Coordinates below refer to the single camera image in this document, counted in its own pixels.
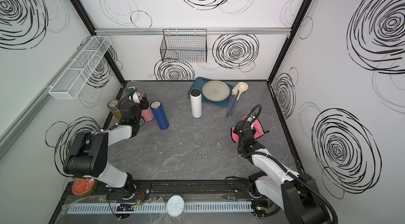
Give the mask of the pink cloth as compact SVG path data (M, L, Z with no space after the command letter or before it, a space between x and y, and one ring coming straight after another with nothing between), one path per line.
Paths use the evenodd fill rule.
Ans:
M239 136L238 136L238 128L239 126L242 125L242 122L245 120L246 116L242 118L241 121L238 121L236 124L236 127L231 128L230 136L233 142L237 143L239 141ZM269 130L265 131L258 119L256 119L251 125L252 132L254 133L254 139L257 140L263 135L269 133Z

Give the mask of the pink thermos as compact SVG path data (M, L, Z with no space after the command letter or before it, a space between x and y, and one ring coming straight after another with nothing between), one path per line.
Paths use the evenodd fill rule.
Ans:
M154 115L151 111L149 101L145 93L141 91L136 91L136 97L134 97L134 101L139 103L142 111L141 116L146 122L150 122L154 119Z

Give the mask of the gold thermos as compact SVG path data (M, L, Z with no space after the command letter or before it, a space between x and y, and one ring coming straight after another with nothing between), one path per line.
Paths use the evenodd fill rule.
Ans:
M107 104L108 109L114 115L114 117L120 121L122 118L122 114L120 111L120 101L117 99L111 100Z

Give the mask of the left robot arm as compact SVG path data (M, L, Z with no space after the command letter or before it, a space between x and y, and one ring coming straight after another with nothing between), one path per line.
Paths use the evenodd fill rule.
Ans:
M138 90L133 89L122 99L110 101L108 108L119 115L118 124L103 131L78 133L64 160L63 171L78 178L93 178L109 188L134 193L132 175L108 162L108 148L137 135L142 113Z

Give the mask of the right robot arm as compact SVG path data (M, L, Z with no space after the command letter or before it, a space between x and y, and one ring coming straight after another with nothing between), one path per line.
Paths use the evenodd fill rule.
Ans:
M256 138L256 120L244 117L233 129L238 154L262 171L253 179L253 191L280 207L290 224L336 224L331 204L319 193L316 182L278 161Z

